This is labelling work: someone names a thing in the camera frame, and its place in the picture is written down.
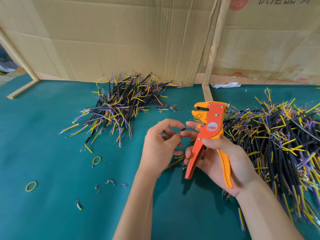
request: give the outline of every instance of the cardboard box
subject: cardboard box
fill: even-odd
[[[215,0],[0,3],[0,28],[39,79],[104,82],[142,70],[192,85]]]
[[[218,9],[199,73],[206,69]],[[319,64],[320,0],[232,0],[211,83],[319,85]]]

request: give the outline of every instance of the hand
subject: hand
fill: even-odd
[[[203,124],[193,121],[187,121],[186,125],[198,132],[200,131],[198,126],[203,126]],[[185,130],[182,131],[180,135],[182,137],[196,139],[198,135],[197,131]],[[205,172],[217,185],[232,196],[236,197],[242,190],[248,187],[251,182],[259,180],[259,176],[255,172],[252,162],[242,147],[233,144],[226,137],[214,140],[202,139],[202,143],[207,149],[203,150],[200,156],[203,160],[198,159],[196,167]],[[189,163],[189,158],[192,155],[192,148],[193,146],[190,146],[186,149],[185,165],[188,165]],[[229,156],[233,189],[227,188],[226,183],[224,182],[222,163],[218,153],[214,149],[221,150]]]
[[[182,156],[184,153],[175,149],[181,147],[181,136],[169,128],[177,127],[180,130],[185,126],[176,120],[165,119],[151,127],[144,139],[142,157],[139,170],[152,176],[159,177],[170,163],[172,156]]]

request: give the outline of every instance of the yellow rubber band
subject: yellow rubber band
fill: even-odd
[[[99,161],[98,161],[97,163],[95,163],[94,160],[95,160],[97,157],[99,158]],[[96,156],[96,157],[92,160],[92,163],[93,163],[94,165],[97,165],[100,161],[101,161],[101,157],[100,157],[100,156]]]
[[[31,184],[34,184],[34,187],[32,189],[28,189]],[[37,182],[32,181],[32,182],[28,183],[28,185],[26,186],[26,192],[30,192],[30,191],[34,190],[36,187],[37,187]]]

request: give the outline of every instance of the wooden post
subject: wooden post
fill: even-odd
[[[214,67],[214,60],[216,59],[218,47],[222,37],[224,24],[226,22],[227,13],[230,7],[231,0],[221,0],[221,5],[219,8],[218,18],[216,27],[214,29],[214,34],[212,38],[212,43],[210,47],[209,57],[207,61],[207,66],[205,69],[204,78],[202,81],[202,90],[205,101],[212,101],[212,95],[209,88],[209,82],[211,78],[212,69]]]
[[[6,34],[0,29],[0,43],[2,46],[8,50],[8,52],[14,56],[13,58],[20,64],[22,67],[28,72],[28,74],[31,76],[32,80],[28,84],[24,85],[23,87],[19,88],[18,90],[14,91],[13,93],[9,94],[7,97],[10,99],[14,99],[18,95],[20,95],[22,92],[26,91],[36,83],[38,83],[40,80],[38,76],[35,74],[35,72],[30,68],[28,63],[24,60],[24,58],[20,55],[20,53],[17,51],[17,49],[13,46],[13,44],[10,42]]]

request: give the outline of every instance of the pile of wires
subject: pile of wires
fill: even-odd
[[[304,219],[319,229],[318,212],[306,195],[320,208],[320,104],[306,109],[294,105],[295,99],[274,104],[268,88],[265,93],[267,102],[256,98],[261,110],[232,107],[226,113],[224,135],[246,151],[292,221]]]
[[[82,147],[85,147],[85,149],[88,149],[92,153],[92,150],[88,147],[91,138],[93,139],[90,145],[92,145],[98,135],[106,130],[108,126],[111,126],[110,133],[113,134],[117,131],[119,135],[116,142],[119,141],[119,147],[121,147],[122,136],[125,129],[127,129],[130,138],[132,138],[132,119],[137,117],[139,112],[143,111],[146,113],[149,111],[149,108],[152,107],[157,108],[159,112],[164,110],[172,110],[175,112],[175,110],[178,109],[175,104],[173,106],[166,105],[162,103],[159,98],[166,97],[162,95],[166,88],[182,88],[187,86],[183,86],[182,84],[179,87],[175,86],[171,84],[172,79],[156,83],[158,79],[152,72],[145,78],[143,78],[141,73],[138,74],[134,71],[124,80],[120,80],[120,78],[121,74],[119,74],[118,78],[113,75],[110,80],[106,81],[108,82],[107,94],[97,84],[98,91],[93,92],[97,93],[95,97],[98,99],[95,106],[81,110],[80,112],[82,114],[72,122],[74,125],[63,129],[59,135],[74,127],[82,126],[79,130],[67,137],[71,138],[86,128],[89,128],[86,134],[89,133],[90,135]],[[85,116],[89,117],[89,119],[76,123]]]

